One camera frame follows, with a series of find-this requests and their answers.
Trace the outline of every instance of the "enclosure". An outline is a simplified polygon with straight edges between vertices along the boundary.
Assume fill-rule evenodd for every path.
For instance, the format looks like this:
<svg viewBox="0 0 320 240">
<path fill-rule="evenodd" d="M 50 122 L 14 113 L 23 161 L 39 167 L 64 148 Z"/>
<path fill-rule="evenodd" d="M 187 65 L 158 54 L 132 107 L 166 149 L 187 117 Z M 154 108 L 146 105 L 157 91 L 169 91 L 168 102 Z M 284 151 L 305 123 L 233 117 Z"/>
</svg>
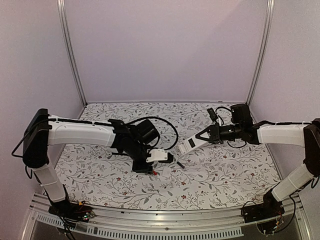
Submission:
<svg viewBox="0 0 320 240">
<path fill-rule="evenodd" d="M 316 0 L 3 1 L 0 19 L 0 239 L 66 238 L 43 189 L 10 156 L 41 108 L 103 123 L 154 116 L 179 135 L 175 160 L 155 162 L 155 174 L 132 171 L 110 147 L 49 147 L 70 200 L 96 215 L 76 225 L 77 240 L 265 239 L 242 207 L 300 166 L 304 148 L 237 140 L 183 155 L 178 145 L 213 124 L 209 108 L 224 107 L 225 125 L 225 108 L 240 103 L 255 123 L 320 117 Z M 174 130 L 151 121 L 157 147 L 169 147 Z M 283 200 L 279 228 L 289 225 L 268 238 L 319 239 L 319 195 L 307 186 Z"/>
</svg>

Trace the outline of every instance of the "vented metal strip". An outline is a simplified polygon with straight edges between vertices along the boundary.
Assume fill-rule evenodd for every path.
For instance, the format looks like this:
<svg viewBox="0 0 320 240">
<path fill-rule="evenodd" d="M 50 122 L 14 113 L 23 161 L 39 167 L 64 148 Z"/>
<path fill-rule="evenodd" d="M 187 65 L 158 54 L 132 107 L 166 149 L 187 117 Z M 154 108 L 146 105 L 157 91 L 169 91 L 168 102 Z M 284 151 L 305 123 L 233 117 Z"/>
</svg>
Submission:
<svg viewBox="0 0 320 240">
<path fill-rule="evenodd" d="M 63 222 L 57 216 L 39 212 L 37 215 L 37 220 L 57 228 L 64 228 Z M 76 226 L 73 231 L 113 240 L 222 240 L 244 236 L 241 227 L 193 233 L 139 233 L 81 224 L 79 227 Z"/>
<path fill-rule="evenodd" d="M 259 51 L 256 65 L 255 65 L 250 90 L 249 90 L 248 96 L 246 98 L 246 103 L 248 105 L 250 105 L 250 103 L 252 102 L 252 99 L 254 97 L 257 83 L 259 80 L 259 75 L 260 75 L 260 72 L 262 69 L 262 64 L 263 64 L 264 57 L 266 54 L 267 43 L 268 43 L 268 38 L 269 38 L 269 33 L 270 33 L 271 23 L 272 23 L 272 17 L 274 14 L 274 6 L 275 6 L 275 0 L 268 0 L 267 7 L 266 7 L 266 15 L 265 15 L 265 22 L 264 22 L 260 51 Z"/>
<path fill-rule="evenodd" d="M 80 76 L 79 76 L 79 72 L 78 72 L 78 68 L 77 68 L 77 63 L 76 63 L 76 58 L 75 58 L 74 50 L 73 50 L 72 44 L 71 44 L 65 1 L 64 0 L 57 0 L 57 4 L 58 4 L 60 23 L 61 23 L 61 27 L 62 27 L 63 39 L 64 39 L 64 43 L 65 43 L 66 52 L 68 54 L 68 59 L 69 59 L 74 83 L 76 86 L 76 90 L 79 94 L 81 103 L 83 104 L 83 106 L 86 106 L 87 100 L 86 100 L 84 88 L 83 88 L 81 80 L 80 80 Z"/>
</svg>

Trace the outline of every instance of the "wire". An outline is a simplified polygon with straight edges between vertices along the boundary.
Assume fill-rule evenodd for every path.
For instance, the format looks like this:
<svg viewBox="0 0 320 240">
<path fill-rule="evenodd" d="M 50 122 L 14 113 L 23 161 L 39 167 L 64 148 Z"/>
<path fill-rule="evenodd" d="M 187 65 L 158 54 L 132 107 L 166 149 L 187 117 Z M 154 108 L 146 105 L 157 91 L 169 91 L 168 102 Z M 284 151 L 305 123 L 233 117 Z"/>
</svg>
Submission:
<svg viewBox="0 0 320 240">
<path fill-rule="evenodd" d="M 215 111 L 217 112 L 217 110 L 219 110 L 219 109 L 224 109 L 224 110 L 227 110 L 227 111 L 229 111 L 230 113 L 232 113 L 232 111 L 231 111 L 229 108 L 225 107 L 225 106 L 218 106 L 218 107 L 215 109 Z"/>
<path fill-rule="evenodd" d="M 288 222 L 288 224 L 285 227 L 281 228 L 279 231 L 275 231 L 274 233 L 279 233 L 279 232 L 282 232 L 283 230 L 285 230 L 290 225 L 290 223 L 293 221 L 293 219 L 295 218 L 295 215 L 296 215 L 296 201 L 292 198 L 292 194 L 289 196 L 289 198 L 293 201 L 293 205 L 294 205 L 292 217 L 291 217 L 290 221 Z"/>
<path fill-rule="evenodd" d="M 227 107 L 225 107 L 225 106 L 218 106 L 218 107 L 215 109 L 215 114 L 218 116 L 218 118 L 220 118 L 220 120 L 221 120 L 221 126 L 223 126 L 223 125 L 225 124 L 225 121 L 224 121 L 223 118 L 222 118 L 221 116 L 219 116 L 219 114 L 217 113 L 217 110 L 219 110 L 219 109 L 227 110 L 227 111 L 229 111 L 230 113 L 232 113 L 232 112 L 231 112 L 231 110 L 230 110 L 229 108 L 227 108 Z"/>
<path fill-rule="evenodd" d="M 16 155 L 15 152 L 17 151 L 17 149 L 20 147 L 20 145 L 23 143 L 23 141 L 27 138 L 27 136 L 30 134 L 31 131 L 33 131 L 39 124 L 42 124 L 44 122 L 48 122 L 48 121 L 53 121 L 55 119 L 53 118 L 49 118 L 49 119 L 44 119 L 44 120 L 41 120 L 41 121 L 38 121 L 35 125 L 33 125 L 29 131 L 25 132 L 24 133 L 24 136 L 23 138 L 19 141 L 19 143 L 15 146 L 15 148 L 13 149 L 13 151 L 11 152 L 11 156 L 12 157 L 15 157 L 15 158 L 23 158 L 23 156 L 21 155 Z"/>
<path fill-rule="evenodd" d="M 29 178 L 29 179 L 32 179 L 32 173 L 33 173 L 34 171 L 32 171 L 32 169 L 31 169 L 30 174 L 29 174 L 29 173 L 28 173 L 28 167 L 27 167 L 27 166 L 25 166 L 24 170 L 25 170 L 25 173 L 26 173 L 26 175 L 28 176 L 28 178 Z"/>
<path fill-rule="evenodd" d="M 72 234 L 72 232 L 71 232 L 68 224 L 66 223 L 66 220 L 64 219 L 64 217 L 61 217 L 61 216 L 58 214 L 58 212 L 56 211 L 56 209 L 55 209 L 54 207 L 52 207 L 52 209 L 55 211 L 56 215 L 57 215 L 57 216 L 60 218 L 60 220 L 62 221 L 64 230 L 65 230 L 66 232 L 68 232 L 68 233 L 65 234 L 65 236 L 66 236 L 69 240 L 76 240 L 76 238 L 75 238 L 75 236 Z"/>
<path fill-rule="evenodd" d="M 310 125 L 311 122 L 293 122 L 293 121 L 284 121 L 284 122 L 271 122 L 267 120 L 260 121 L 256 124 L 254 124 L 253 128 L 259 128 L 262 125 L 269 124 L 269 125 Z"/>
<path fill-rule="evenodd" d="M 158 136 L 157 140 L 156 140 L 156 143 L 151 146 L 151 149 L 154 149 L 158 145 L 159 141 L 160 141 L 160 137 Z"/>
<path fill-rule="evenodd" d="M 173 131 L 174 131 L 174 133 L 175 133 L 175 141 L 174 141 L 174 143 L 173 143 L 170 147 L 165 148 L 164 150 L 170 150 L 170 149 L 172 149 L 172 148 L 177 144 L 177 142 L 178 142 L 178 140 L 179 140 L 179 133 L 178 133 L 177 129 L 175 128 L 175 126 L 174 126 L 171 122 L 169 122 L 169 121 L 167 121 L 167 120 L 165 120 L 165 119 L 163 119 L 163 118 L 161 118 L 161 117 L 158 117 L 158 116 L 145 116 L 145 117 L 141 117 L 141 118 L 138 118 L 138 119 L 136 119 L 136 120 L 133 120 L 133 121 L 131 121 L 131 122 L 128 122 L 128 123 L 126 123 L 125 125 L 134 124 L 134 123 L 136 123 L 136 122 L 140 122 L 140 121 L 145 120 L 145 119 L 157 119 L 157 120 L 163 121 L 163 122 L 165 122 L 166 124 L 168 124 L 168 125 L 173 129 Z"/>
<path fill-rule="evenodd" d="M 230 144 L 230 141 L 229 141 L 229 140 L 227 141 L 227 143 L 228 143 L 228 145 L 229 145 L 231 148 L 233 148 L 233 149 L 241 149 L 241 148 L 243 148 L 243 147 L 245 147 L 245 146 L 247 145 L 247 142 L 246 142 L 246 141 L 244 142 L 244 145 L 242 145 L 242 146 L 232 146 L 232 145 Z"/>
<path fill-rule="evenodd" d="M 312 179 L 312 182 L 311 182 L 311 188 L 312 189 L 314 189 L 317 186 L 317 184 L 319 182 L 319 178 L 320 178 L 320 175 L 316 178 L 316 181 L 315 181 L 315 178 Z"/>
</svg>

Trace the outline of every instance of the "small black object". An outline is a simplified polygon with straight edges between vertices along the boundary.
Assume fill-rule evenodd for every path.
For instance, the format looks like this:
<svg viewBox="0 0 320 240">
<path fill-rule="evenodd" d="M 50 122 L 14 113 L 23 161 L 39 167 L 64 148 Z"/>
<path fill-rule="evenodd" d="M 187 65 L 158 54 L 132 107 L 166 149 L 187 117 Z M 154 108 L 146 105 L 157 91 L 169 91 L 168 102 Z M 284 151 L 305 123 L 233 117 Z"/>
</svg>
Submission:
<svg viewBox="0 0 320 240">
<path fill-rule="evenodd" d="M 174 156 L 171 153 L 168 153 L 168 159 L 167 160 L 162 160 L 162 161 L 158 161 L 159 163 L 163 163 L 163 164 L 170 164 L 174 161 Z"/>
<path fill-rule="evenodd" d="M 249 106 L 244 103 L 232 105 L 231 107 L 231 122 L 233 124 L 253 125 L 253 120 L 250 115 Z"/>
<path fill-rule="evenodd" d="M 183 166 L 179 161 L 176 162 L 182 169 L 185 169 L 185 166 Z"/>
<path fill-rule="evenodd" d="M 209 113 L 209 116 L 210 116 L 210 118 L 211 118 L 211 120 L 212 120 L 213 122 L 217 121 L 218 115 L 215 113 L 215 111 L 213 110 L 213 108 L 208 108 L 208 109 L 207 109 L 207 112 Z"/>
</svg>

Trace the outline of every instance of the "floral tablecloth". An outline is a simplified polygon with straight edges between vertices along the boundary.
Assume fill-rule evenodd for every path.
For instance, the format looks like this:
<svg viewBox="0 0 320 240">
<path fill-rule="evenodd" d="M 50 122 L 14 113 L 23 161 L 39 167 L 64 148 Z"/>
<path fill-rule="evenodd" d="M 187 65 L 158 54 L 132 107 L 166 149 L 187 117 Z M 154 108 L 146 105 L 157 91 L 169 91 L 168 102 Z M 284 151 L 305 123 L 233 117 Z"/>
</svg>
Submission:
<svg viewBox="0 0 320 240">
<path fill-rule="evenodd" d="M 145 116 L 170 121 L 179 132 L 180 142 L 212 124 L 206 111 L 230 104 L 213 103 L 93 103 L 81 119 L 129 122 Z M 230 113 L 219 109 L 225 124 Z M 166 124 L 151 120 L 161 134 L 159 147 L 168 147 L 175 133 Z M 232 142 L 234 146 L 243 143 Z M 143 210 L 199 210 L 243 205 L 261 200 L 279 179 L 264 145 L 247 144 L 232 148 L 227 143 L 208 144 L 182 156 L 178 145 L 170 152 L 185 166 L 175 162 L 155 163 L 158 175 L 131 171 L 127 156 L 111 155 L 111 149 L 98 145 L 67 144 L 56 166 L 59 179 L 73 201 L 92 205 Z M 163 171 L 169 175 L 162 176 Z"/>
</svg>

